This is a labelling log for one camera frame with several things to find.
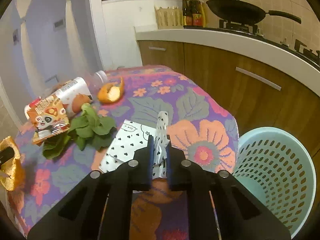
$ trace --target tiled wall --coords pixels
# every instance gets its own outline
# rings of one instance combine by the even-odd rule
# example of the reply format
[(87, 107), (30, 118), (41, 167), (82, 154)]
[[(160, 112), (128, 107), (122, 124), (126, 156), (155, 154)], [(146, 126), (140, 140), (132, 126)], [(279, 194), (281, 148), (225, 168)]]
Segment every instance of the tiled wall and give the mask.
[[(258, 26), (262, 29), (265, 38), (280, 42), (287, 37), (291, 48), (295, 39), (305, 43), (309, 49), (320, 50), (320, 22), (306, 0), (243, 0), (269, 10), (284, 11), (294, 14), (302, 19), (298, 24), (290, 19), (266, 15)], [(219, 27), (219, 18), (205, 5), (208, 27)]]

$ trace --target frying pan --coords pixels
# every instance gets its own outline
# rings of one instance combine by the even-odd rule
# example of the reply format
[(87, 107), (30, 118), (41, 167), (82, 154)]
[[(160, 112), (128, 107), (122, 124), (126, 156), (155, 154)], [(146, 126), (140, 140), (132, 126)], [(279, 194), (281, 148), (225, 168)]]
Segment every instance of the frying pan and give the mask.
[(240, 0), (209, 0), (206, 3), (215, 15), (231, 22), (254, 25), (269, 14), (286, 17), (301, 24), (301, 19), (290, 13), (272, 10), (265, 12), (258, 6)]

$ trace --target air vent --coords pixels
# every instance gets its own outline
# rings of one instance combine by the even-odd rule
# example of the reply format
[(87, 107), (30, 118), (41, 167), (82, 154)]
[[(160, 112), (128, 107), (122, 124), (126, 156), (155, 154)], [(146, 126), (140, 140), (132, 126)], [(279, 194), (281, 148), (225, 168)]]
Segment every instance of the air vent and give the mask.
[(58, 31), (66, 27), (66, 20), (63, 18), (53, 24), (53, 30)]

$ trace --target pan handle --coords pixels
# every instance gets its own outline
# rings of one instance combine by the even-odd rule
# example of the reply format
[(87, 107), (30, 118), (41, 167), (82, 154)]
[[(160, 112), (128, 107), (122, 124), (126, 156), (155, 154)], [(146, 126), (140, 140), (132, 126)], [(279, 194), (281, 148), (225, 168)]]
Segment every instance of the pan handle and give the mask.
[(285, 17), (285, 18), (289, 18), (291, 20), (296, 21), (297, 23), (301, 24), (301, 19), (293, 14), (290, 13), (286, 13), (286, 12), (281, 12), (281, 11), (269, 11), (268, 12), (269, 15), (273, 15), (273, 16), (281, 16), (281, 17)]

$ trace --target laundry basket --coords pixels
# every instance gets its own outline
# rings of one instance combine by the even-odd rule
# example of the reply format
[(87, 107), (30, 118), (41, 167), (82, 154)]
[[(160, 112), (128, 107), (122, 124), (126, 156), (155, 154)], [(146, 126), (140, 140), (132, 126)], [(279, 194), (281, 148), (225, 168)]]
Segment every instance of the laundry basket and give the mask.
[(274, 127), (245, 133), (233, 176), (287, 226), (292, 238), (299, 232), (315, 198), (316, 172), (295, 137)]

